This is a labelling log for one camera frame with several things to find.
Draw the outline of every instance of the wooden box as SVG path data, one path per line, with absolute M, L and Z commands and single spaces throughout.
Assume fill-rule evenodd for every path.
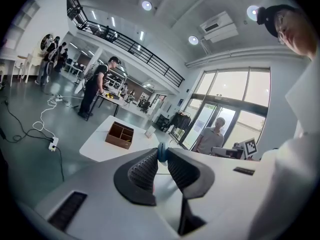
M 114 122 L 106 135 L 105 141 L 120 148 L 129 149 L 134 137 L 134 129 Z

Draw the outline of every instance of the power strip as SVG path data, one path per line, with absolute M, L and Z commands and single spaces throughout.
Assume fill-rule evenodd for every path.
M 49 150 L 50 151 L 56 151 L 56 146 L 58 144 L 58 138 L 57 137 L 52 137 L 53 139 L 53 142 L 50 142 L 50 145 L 49 145 Z

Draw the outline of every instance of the black metal railing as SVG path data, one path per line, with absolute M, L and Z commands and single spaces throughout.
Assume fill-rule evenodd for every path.
M 178 72 L 160 59 L 150 50 L 134 41 L 130 37 L 115 31 L 109 26 L 104 26 L 88 20 L 79 0 L 67 0 L 68 17 L 75 23 L 79 30 L 100 37 L 134 55 L 155 71 L 163 75 L 175 86 L 179 87 L 185 80 Z

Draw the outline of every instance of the recessed ceiling light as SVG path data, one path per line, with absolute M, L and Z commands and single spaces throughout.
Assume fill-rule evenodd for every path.
M 197 45 L 198 44 L 198 38 L 194 35 L 190 36 L 189 37 L 189 43 L 192 44 L 192 45 Z
M 94 19 L 96 20 L 97 17 L 96 17 L 96 15 L 95 15 L 95 12 L 94 12 L 93 10 L 92 10 L 91 12 L 92 12 L 92 15 L 93 15 Z
M 149 1 L 143 1 L 142 8 L 146 11 L 150 11 L 152 9 L 152 4 Z
M 141 33 L 140 33 L 140 40 L 142 41 L 142 39 L 144 38 L 144 33 L 145 32 L 143 32 L 143 31 L 141 31 Z
M 72 45 L 74 48 L 78 49 L 78 47 L 76 47 L 72 42 L 70 43 L 70 45 Z
M 259 9 L 259 7 L 256 5 L 250 5 L 248 7 L 248 9 L 246 9 L 246 14 L 248 15 L 248 17 L 255 22 L 257 21 L 257 10 L 258 9 Z

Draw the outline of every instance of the chair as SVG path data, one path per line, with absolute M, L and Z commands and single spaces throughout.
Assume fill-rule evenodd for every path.
M 148 108 L 149 108 L 149 106 L 150 106 L 150 102 L 149 102 L 149 101 L 145 102 L 145 103 L 142 105 L 140 111 L 142 111 L 143 113 L 148 113 Z

